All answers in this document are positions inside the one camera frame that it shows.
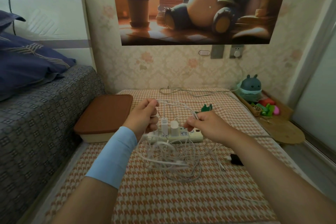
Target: white door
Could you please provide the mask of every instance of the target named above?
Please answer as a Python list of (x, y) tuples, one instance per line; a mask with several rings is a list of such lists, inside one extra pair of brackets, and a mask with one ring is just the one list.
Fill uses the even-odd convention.
[(304, 90), (292, 119), (336, 153), (336, 34)]

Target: power strip socket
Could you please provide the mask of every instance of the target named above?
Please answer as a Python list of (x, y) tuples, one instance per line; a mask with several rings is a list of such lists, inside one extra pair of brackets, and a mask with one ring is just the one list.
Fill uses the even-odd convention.
[(199, 143), (203, 141), (203, 135), (199, 129), (193, 129), (191, 132), (188, 132), (186, 128), (179, 127), (179, 136), (171, 136), (170, 128), (168, 136), (155, 135), (154, 132), (148, 133), (146, 136), (146, 140), (153, 144), (157, 141), (166, 142), (168, 140), (169, 143), (184, 143), (186, 140), (194, 143)]

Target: gray stripe on headboard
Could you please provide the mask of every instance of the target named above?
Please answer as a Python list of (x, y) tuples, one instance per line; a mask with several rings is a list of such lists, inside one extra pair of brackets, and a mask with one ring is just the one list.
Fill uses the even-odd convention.
[(33, 40), (33, 42), (45, 45), (52, 49), (91, 48), (91, 40), (89, 39)]

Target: poster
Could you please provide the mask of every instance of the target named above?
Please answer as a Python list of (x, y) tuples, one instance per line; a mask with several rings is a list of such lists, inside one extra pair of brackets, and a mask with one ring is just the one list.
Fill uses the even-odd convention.
[(115, 0), (122, 45), (269, 44), (282, 0)]

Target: person's left hand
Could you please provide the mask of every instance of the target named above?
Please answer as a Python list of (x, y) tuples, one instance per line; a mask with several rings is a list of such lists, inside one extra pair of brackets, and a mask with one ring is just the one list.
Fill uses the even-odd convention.
[(157, 100), (146, 98), (142, 100), (127, 117), (124, 127), (132, 130), (139, 141), (144, 133), (149, 133), (157, 130), (159, 118), (156, 107), (159, 106)]

